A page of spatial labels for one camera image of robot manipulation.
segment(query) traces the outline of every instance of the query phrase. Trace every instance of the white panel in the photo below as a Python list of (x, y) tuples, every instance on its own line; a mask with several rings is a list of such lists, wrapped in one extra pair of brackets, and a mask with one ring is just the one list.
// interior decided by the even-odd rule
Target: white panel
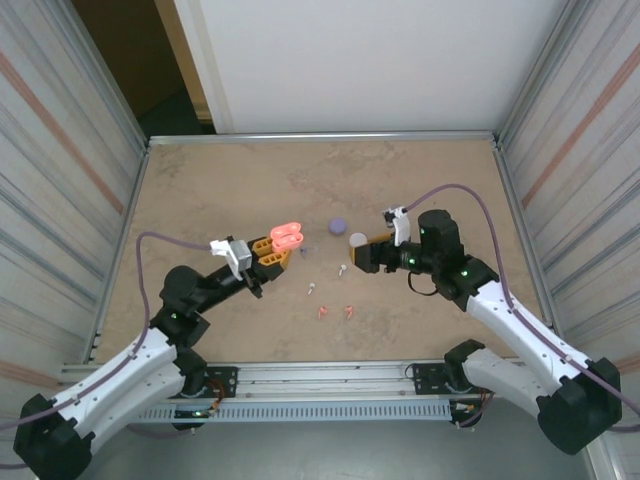
[(176, 0), (219, 133), (494, 129), (564, 4)]

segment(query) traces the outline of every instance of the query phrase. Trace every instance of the doorway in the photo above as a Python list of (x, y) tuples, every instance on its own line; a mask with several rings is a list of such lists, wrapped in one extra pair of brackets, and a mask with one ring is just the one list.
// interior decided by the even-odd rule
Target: doorway
[(148, 138), (215, 133), (198, 120), (159, 0), (71, 0)]

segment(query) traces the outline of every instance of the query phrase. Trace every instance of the metal floor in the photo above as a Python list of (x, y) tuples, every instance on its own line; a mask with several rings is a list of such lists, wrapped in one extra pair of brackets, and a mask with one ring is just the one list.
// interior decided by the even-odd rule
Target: metal floor
[(592, 478), (586, 465), (495, 400), (474, 433), (434, 421), (205, 425), (170, 440), (123, 431), (81, 479), (584, 480)]

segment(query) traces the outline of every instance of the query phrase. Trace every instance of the orange object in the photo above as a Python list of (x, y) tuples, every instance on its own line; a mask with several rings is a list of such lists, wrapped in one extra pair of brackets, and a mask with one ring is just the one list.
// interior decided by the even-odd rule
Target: orange object
[(273, 240), (271, 248), (274, 253), (281, 253), (286, 250), (294, 250), (302, 245), (304, 236), (300, 233), (302, 225), (298, 222), (286, 223), (271, 229), (269, 235)]

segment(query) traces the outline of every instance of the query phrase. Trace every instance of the small toy piece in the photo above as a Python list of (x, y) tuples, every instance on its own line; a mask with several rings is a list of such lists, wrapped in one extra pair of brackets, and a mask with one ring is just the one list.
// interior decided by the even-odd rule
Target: small toy piece
[(294, 250), (302, 245), (304, 236), (300, 233), (302, 225), (298, 222), (285, 223), (271, 229), (269, 235), (273, 240), (271, 248), (274, 253)]
[(329, 231), (333, 235), (342, 235), (347, 231), (347, 221), (342, 217), (334, 217), (329, 220)]
[(361, 247), (362, 245), (366, 245), (368, 241), (369, 239), (367, 239), (364, 233), (352, 233), (349, 237), (349, 246), (351, 248)]

